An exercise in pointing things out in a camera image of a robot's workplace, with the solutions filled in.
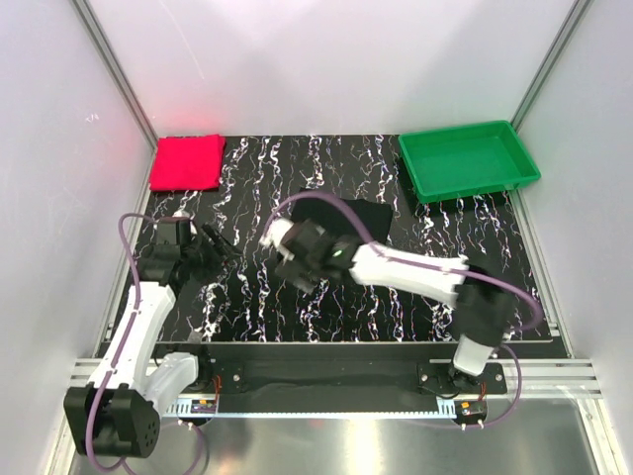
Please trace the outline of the black t shirt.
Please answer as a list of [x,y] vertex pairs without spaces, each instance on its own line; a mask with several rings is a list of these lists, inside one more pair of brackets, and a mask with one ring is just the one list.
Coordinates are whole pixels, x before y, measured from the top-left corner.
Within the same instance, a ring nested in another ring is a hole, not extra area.
[[332,193],[316,190],[315,197],[300,198],[294,203],[291,221],[301,223],[309,220],[324,228],[333,237],[352,236],[365,241],[337,206],[323,200],[325,196],[344,203],[364,226],[372,240],[381,244],[387,243],[394,216],[394,210],[389,204],[365,199],[343,199]]

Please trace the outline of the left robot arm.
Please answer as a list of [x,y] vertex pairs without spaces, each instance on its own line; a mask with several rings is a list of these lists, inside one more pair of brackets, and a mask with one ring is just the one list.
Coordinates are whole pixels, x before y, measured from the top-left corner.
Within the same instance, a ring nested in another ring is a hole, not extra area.
[[198,355],[176,351],[148,369],[159,333],[190,281],[213,281],[239,251],[211,225],[167,218],[152,244],[131,259],[133,283],[106,354],[82,387],[67,390],[63,408],[77,452],[146,458],[159,437],[160,419],[188,388],[206,390],[214,368]]

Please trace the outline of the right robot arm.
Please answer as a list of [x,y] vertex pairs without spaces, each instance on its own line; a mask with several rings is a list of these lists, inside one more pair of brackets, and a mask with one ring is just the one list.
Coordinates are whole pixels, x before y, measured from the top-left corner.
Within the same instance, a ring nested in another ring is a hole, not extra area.
[[276,219],[260,240],[281,256],[276,273],[310,293],[322,280],[345,278],[392,288],[453,310],[457,348],[440,374],[448,394],[478,392],[487,361],[502,343],[512,298],[492,276],[464,258],[438,258],[396,250],[361,237],[335,237],[318,224]]

